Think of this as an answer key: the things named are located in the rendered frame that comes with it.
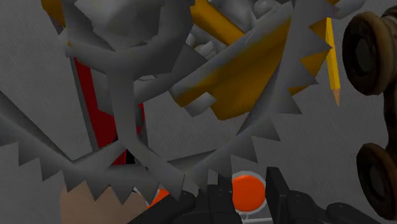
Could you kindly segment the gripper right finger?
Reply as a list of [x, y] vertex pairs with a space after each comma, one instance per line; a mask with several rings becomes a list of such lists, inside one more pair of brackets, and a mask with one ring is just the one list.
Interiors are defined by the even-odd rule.
[[289, 189], [277, 167], [267, 167], [265, 181], [274, 224], [381, 224], [349, 204], [319, 207], [310, 195]]

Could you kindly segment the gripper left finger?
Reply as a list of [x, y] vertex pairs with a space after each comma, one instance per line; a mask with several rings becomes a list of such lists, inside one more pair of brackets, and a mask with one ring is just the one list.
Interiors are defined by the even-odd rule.
[[168, 195], [127, 224], [243, 224], [229, 191], [208, 185], [197, 196], [183, 191]]

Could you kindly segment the orange white-rimmed round object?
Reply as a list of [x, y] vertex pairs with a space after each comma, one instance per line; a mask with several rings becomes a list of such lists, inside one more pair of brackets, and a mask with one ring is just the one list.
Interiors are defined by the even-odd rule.
[[239, 171], [232, 175], [232, 201], [239, 214], [251, 215], [266, 205], [266, 181], [253, 171]]
[[143, 197], [143, 195], [139, 192], [139, 190], [134, 187], [133, 192], [131, 193], [131, 201], [133, 203], [136, 203], [138, 207], [143, 207], [145, 206], [145, 209], [149, 209], [150, 207], [154, 206], [156, 203], [160, 202], [164, 197], [168, 196], [169, 192], [163, 188], [159, 188], [151, 201], [151, 203], [148, 203], [148, 201]]

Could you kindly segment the beige flat block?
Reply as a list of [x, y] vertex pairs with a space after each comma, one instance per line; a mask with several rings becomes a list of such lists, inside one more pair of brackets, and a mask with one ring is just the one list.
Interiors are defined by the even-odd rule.
[[127, 224], [146, 210], [142, 195], [132, 192], [124, 204], [120, 204], [112, 188], [94, 200], [88, 185], [83, 182], [60, 193], [61, 224]]

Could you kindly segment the grey yellow red spiky figure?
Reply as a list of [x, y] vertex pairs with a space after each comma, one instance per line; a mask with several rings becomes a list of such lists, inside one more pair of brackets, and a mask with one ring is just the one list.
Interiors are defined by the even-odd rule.
[[[256, 160], [253, 138], [278, 140], [272, 115], [299, 111], [291, 88], [312, 85], [315, 79], [302, 59], [326, 51], [325, 41], [311, 25], [324, 18], [344, 18], [365, 0], [143, 0], [91, 5], [89, 0], [63, 0], [70, 40], [69, 56], [103, 74], [115, 119], [118, 140], [77, 160], [68, 158], [7, 96], [0, 96], [0, 146], [12, 145], [21, 164], [38, 159], [47, 179], [63, 172], [66, 185], [86, 182], [94, 197], [111, 187], [120, 202], [133, 188], [151, 200], [158, 185], [179, 198], [185, 184], [204, 186], [209, 170], [229, 175], [232, 157]], [[261, 67], [237, 96], [261, 88], [244, 110], [246, 121], [226, 145], [181, 171], [146, 146], [136, 133], [139, 103], [170, 92], [192, 115], [219, 104], [213, 89], [222, 76], [231, 77], [237, 59], [255, 60], [271, 35], [286, 44], [274, 67]]]

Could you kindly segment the yellow pencil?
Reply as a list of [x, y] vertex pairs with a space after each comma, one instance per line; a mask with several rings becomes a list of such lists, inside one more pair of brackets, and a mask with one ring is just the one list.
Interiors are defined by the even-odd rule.
[[337, 106], [340, 105], [340, 76], [338, 71], [337, 54], [335, 50], [335, 39], [331, 18], [326, 18], [326, 42], [331, 46], [327, 56], [328, 77], [330, 88]]

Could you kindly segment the dark brown dumbbell-shaped object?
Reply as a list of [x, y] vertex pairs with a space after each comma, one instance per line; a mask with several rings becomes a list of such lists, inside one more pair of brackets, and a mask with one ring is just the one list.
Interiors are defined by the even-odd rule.
[[371, 11], [355, 15], [344, 32], [342, 59], [358, 92], [384, 97], [387, 146], [364, 144], [356, 165], [374, 211], [386, 220], [397, 220], [397, 5], [380, 17]]

